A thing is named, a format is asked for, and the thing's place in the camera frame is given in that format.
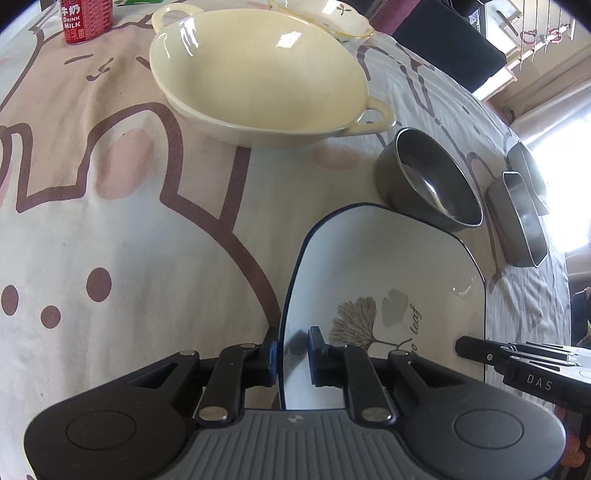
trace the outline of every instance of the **red can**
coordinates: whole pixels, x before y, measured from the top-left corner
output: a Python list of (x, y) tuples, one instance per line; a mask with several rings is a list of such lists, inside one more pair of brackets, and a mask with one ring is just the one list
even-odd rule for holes
[(113, 26), (112, 0), (60, 0), (66, 43), (76, 45), (102, 35)]

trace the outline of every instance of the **bowl handle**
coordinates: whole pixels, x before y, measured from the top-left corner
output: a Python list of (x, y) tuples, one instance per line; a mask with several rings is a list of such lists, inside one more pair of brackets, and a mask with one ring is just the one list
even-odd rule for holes
[(382, 119), (379, 122), (375, 122), (373, 124), (360, 124), (359, 120), (357, 120), (353, 125), (351, 125), (349, 128), (346, 128), (336, 136), (349, 137), (351, 135), (378, 134), (392, 128), (395, 121), (394, 112), (388, 105), (383, 103), (383, 101), (378, 100), (375, 97), (369, 97), (368, 104), (365, 109), (378, 111), (382, 114)]
[(152, 27), (154, 27), (156, 33), (164, 28), (164, 16), (173, 10), (180, 10), (181, 12), (185, 12), (187, 15), (197, 15), (201, 12), (205, 12), (203, 8), (187, 4), (170, 4), (161, 7), (152, 14)]

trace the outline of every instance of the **pink fabric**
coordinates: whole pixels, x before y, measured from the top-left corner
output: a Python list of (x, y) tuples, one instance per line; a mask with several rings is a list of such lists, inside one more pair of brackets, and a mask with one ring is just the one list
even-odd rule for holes
[(382, 33), (392, 35), (421, 0), (388, 0), (372, 25)]

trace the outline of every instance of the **yellow bowl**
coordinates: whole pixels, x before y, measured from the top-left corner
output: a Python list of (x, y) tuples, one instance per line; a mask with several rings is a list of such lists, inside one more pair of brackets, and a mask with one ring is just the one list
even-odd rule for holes
[(295, 15), (318, 25), (344, 43), (366, 40), (375, 30), (352, 6), (338, 0), (268, 0), (269, 9)]
[[(191, 16), (165, 26), (171, 10)], [(214, 138), (296, 147), (392, 127), (392, 110), (369, 95), (359, 63), (313, 24), (266, 10), (170, 4), (152, 25), (154, 79), (182, 117)], [(367, 109), (383, 120), (359, 123)]]

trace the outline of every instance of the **tablecloth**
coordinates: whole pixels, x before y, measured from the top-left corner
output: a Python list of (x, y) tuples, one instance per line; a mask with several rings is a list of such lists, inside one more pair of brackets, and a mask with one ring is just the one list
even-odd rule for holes
[[(65, 45), (53, 6), (0, 54), (3, 480), (32, 478), (22, 437), (48, 406), (183, 349), (206, 358), (262, 341), (310, 228), (344, 205), (381, 203), (374, 162), (402, 125), (440, 142), (481, 197), (517, 141), (452, 79), (377, 34), (346, 48), (395, 128), (295, 150), (222, 144), (173, 114), (152, 79), (159, 6), (120, 1), (112, 31), (79, 46)], [(570, 343), (563, 254), (550, 244), (538, 269), (507, 265), (486, 208), (459, 236), (486, 279), (488, 338)], [(248, 394), (268, 407), (275, 390)]]

